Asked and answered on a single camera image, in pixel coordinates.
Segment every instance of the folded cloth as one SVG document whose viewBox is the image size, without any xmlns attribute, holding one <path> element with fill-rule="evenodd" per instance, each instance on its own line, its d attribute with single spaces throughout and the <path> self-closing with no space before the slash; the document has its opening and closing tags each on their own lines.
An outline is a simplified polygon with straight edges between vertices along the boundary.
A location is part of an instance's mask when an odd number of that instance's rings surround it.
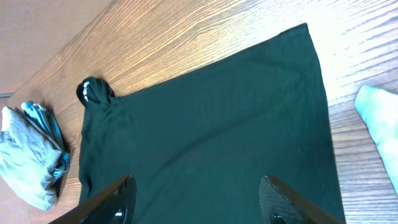
<svg viewBox="0 0 398 224">
<path fill-rule="evenodd" d="M 398 194 L 398 95 L 362 86 L 355 108 L 368 126 Z"/>
<path fill-rule="evenodd" d="M 58 180 L 62 174 L 69 169 L 70 154 L 65 152 L 61 130 L 57 120 L 52 113 L 33 101 L 26 101 L 21 105 L 25 115 L 34 121 L 46 134 L 48 134 L 62 149 L 58 165 L 54 170 L 54 181 Z"/>
<path fill-rule="evenodd" d="M 33 121 L 4 107 L 0 134 L 0 175 L 29 204 L 48 210 L 57 200 L 51 183 L 60 146 Z"/>
</svg>

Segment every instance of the wooden table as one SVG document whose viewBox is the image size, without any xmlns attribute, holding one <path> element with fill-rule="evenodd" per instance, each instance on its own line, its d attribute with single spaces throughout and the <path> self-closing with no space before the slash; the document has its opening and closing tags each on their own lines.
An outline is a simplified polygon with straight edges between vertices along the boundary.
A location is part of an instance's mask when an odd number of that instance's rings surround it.
<svg viewBox="0 0 398 224">
<path fill-rule="evenodd" d="M 398 3 L 384 0 L 115 1 L 23 85 L 10 106 L 53 109 L 72 150 L 49 222 L 77 205 L 83 106 L 76 87 L 104 78 L 126 95 L 208 65 L 307 22 L 320 58 L 348 223 L 398 223 L 398 196 L 353 102 L 362 85 L 398 93 Z"/>
</svg>

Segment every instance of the pile of clothes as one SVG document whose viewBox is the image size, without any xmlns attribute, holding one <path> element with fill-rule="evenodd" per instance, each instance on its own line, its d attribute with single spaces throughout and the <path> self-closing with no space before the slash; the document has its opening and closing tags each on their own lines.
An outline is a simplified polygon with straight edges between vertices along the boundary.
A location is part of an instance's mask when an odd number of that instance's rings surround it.
<svg viewBox="0 0 398 224">
<path fill-rule="evenodd" d="M 0 175 L 20 198 L 49 210 L 57 201 L 53 185 L 68 170 L 70 154 L 53 114 L 33 101 L 21 108 L 2 109 Z"/>
</svg>

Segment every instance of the black cloth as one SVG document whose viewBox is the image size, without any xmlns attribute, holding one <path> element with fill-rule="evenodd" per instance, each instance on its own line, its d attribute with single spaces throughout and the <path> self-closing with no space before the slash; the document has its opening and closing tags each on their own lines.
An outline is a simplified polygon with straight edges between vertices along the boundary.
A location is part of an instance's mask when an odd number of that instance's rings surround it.
<svg viewBox="0 0 398 224">
<path fill-rule="evenodd" d="M 306 24 L 128 96 L 93 77 L 77 95 L 80 203 L 132 174 L 133 223 L 262 223 L 260 180 L 275 175 L 344 220 Z"/>
</svg>

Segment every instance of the white cloth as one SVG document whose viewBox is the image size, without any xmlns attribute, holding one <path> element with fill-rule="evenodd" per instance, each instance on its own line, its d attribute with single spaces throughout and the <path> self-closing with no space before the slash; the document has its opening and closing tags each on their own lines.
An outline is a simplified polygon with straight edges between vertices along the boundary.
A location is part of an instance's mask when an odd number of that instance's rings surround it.
<svg viewBox="0 0 398 224">
<path fill-rule="evenodd" d="M 355 108 L 367 124 L 398 194 L 398 95 L 362 86 Z"/>
<path fill-rule="evenodd" d="M 57 200 L 54 168 L 62 150 L 33 121 L 18 112 L 2 109 L 0 175 L 29 204 L 48 210 Z"/>
</svg>

